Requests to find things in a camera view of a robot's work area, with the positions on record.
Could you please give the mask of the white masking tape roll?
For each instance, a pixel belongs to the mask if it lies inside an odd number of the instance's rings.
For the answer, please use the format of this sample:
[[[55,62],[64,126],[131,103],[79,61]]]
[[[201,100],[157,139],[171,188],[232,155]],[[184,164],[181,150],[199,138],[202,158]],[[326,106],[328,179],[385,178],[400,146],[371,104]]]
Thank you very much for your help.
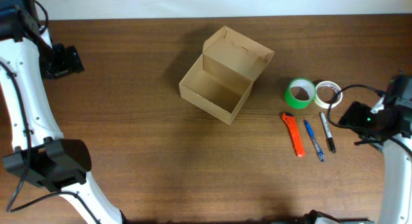
[[[333,102],[331,104],[327,103],[327,102],[325,102],[325,101],[323,101],[319,98],[317,91],[320,88],[329,88],[329,89],[332,89],[335,92],[336,98],[333,100]],[[319,107],[324,108],[324,109],[328,109],[329,107],[331,107],[331,108],[336,107],[337,105],[339,105],[341,103],[341,101],[343,99],[343,94],[341,92],[340,86],[338,84],[332,82],[332,81],[327,81],[327,80],[326,81],[320,81],[320,83],[318,83],[316,85],[315,90],[316,90],[316,95],[314,97],[314,102]]]

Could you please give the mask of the orange utility knife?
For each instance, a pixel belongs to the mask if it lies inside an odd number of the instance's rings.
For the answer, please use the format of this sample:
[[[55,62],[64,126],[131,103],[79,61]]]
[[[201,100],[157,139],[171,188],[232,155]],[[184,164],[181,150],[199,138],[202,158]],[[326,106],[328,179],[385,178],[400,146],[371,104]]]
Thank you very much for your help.
[[[297,127],[295,116],[293,116],[293,114],[291,113],[283,113],[281,115],[281,118],[286,124],[286,127],[290,133],[292,145],[293,145],[296,156],[300,158],[304,157],[305,150],[304,150],[303,143],[301,140],[300,132]]]

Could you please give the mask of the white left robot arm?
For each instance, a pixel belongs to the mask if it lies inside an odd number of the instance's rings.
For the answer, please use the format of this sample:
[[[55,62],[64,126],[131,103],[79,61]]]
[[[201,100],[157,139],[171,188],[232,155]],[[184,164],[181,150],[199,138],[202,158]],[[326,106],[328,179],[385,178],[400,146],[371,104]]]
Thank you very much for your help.
[[[64,137],[44,89],[42,69],[59,69],[54,78],[82,71],[79,54],[73,46],[53,45],[48,32],[38,39],[1,41],[1,89],[13,147],[3,158],[4,166],[22,183],[46,188],[50,198],[67,200],[87,223],[126,223],[95,181],[86,144]]]

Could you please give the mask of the blue ballpoint pen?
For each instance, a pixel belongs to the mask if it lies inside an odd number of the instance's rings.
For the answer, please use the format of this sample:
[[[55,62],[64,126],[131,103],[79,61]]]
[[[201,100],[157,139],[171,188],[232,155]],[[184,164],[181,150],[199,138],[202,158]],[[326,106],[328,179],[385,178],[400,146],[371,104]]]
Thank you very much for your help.
[[[315,135],[314,135],[314,132],[313,132],[313,129],[312,129],[311,125],[309,124],[309,122],[308,122],[307,120],[303,120],[303,122],[304,122],[304,126],[305,126],[305,128],[306,128],[306,130],[307,130],[307,132],[308,132],[308,135],[309,135],[309,137],[310,137],[310,139],[311,139],[311,141],[312,141],[312,143],[313,143],[313,145],[314,145],[314,147],[315,147],[315,150],[316,150],[316,153],[317,153],[317,155],[318,155],[318,158],[320,159],[320,161],[321,161],[322,163],[324,163],[324,162],[325,162],[325,159],[324,159],[323,150],[321,149],[320,145],[318,144],[318,142],[317,142],[317,140],[316,140],[316,138],[315,138]]]

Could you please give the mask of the green tape roll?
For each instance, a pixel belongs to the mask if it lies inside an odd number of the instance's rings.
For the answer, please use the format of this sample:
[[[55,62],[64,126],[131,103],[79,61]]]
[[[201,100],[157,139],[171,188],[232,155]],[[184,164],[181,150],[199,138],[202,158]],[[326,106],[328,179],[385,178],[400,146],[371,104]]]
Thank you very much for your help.
[[[306,100],[300,100],[293,96],[291,89],[292,88],[301,88],[303,89],[307,95],[308,99]],[[315,98],[317,92],[315,85],[313,84],[312,81],[306,79],[306,78],[296,78],[293,79],[288,87],[286,88],[285,91],[285,102],[292,108],[294,109],[303,109],[306,108]]]

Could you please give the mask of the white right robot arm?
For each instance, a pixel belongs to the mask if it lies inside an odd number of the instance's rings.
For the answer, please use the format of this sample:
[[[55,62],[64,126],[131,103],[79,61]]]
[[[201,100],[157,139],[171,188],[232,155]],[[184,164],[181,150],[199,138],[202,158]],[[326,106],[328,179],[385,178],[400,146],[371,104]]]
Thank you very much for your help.
[[[339,120],[384,156],[384,193],[379,223],[411,223],[411,109],[380,100],[371,108],[353,102]]]

